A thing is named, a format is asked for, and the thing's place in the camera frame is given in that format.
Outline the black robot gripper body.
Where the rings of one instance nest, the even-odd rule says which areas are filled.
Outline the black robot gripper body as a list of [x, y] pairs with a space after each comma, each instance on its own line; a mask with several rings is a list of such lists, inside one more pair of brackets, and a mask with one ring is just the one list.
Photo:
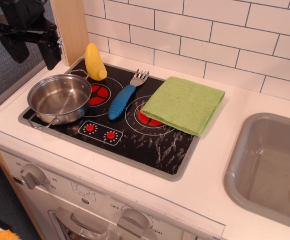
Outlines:
[[37, 31], [48, 36], [47, 42], [62, 45], [57, 26], [44, 17], [46, 0], [0, 0], [0, 29], [6, 32]]

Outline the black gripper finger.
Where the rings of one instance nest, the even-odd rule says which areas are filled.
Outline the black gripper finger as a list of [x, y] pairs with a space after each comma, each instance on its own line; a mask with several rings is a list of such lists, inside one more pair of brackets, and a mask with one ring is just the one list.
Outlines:
[[0, 42], [17, 63], [23, 63], [30, 55], [27, 45], [24, 41], [16, 39], [12, 34], [3, 34], [0, 32]]
[[40, 39], [38, 47], [48, 70], [52, 70], [61, 60], [62, 39]]

